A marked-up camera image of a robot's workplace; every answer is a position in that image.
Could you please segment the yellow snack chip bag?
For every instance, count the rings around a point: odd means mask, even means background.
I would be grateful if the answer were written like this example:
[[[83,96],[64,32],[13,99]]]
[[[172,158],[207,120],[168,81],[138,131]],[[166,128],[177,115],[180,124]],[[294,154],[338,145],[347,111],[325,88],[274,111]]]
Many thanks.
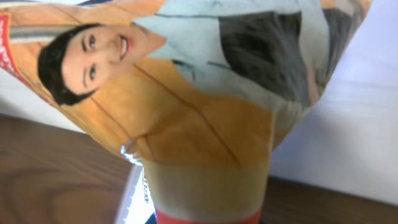
[[[371,1],[1,3],[1,68],[143,166],[158,223],[259,223]]]

